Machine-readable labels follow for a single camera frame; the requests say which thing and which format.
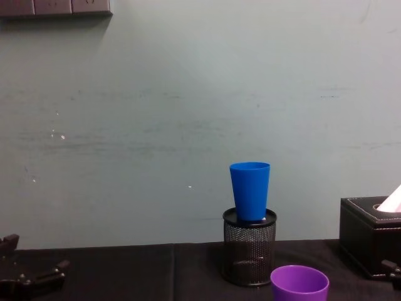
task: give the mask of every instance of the black tissue box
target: black tissue box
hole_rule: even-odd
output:
[[[401,213],[376,210],[386,198],[341,199],[341,248],[373,279],[386,278],[382,260],[401,265]]]

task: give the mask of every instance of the black table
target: black table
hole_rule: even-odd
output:
[[[64,288],[35,300],[269,301],[270,286],[237,287],[219,273],[222,243],[18,251],[18,262],[40,270],[66,258]],[[390,283],[367,280],[337,240],[276,242],[276,265],[317,268],[330,279],[329,301],[400,301]]]

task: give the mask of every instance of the black mesh pencil holder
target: black mesh pencil holder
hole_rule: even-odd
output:
[[[224,212],[223,277],[236,285],[258,287],[270,283],[274,265],[276,213],[266,209],[266,220],[237,219],[235,208]]]

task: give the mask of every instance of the white tissue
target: white tissue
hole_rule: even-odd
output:
[[[401,212],[401,185],[377,208],[382,212]]]

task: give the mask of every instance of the plastic cup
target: plastic cup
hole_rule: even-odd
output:
[[[243,221],[262,220],[268,203],[270,164],[234,163],[230,173],[237,217]]]
[[[325,274],[302,265],[286,265],[270,274],[274,301],[326,301],[329,280]]]

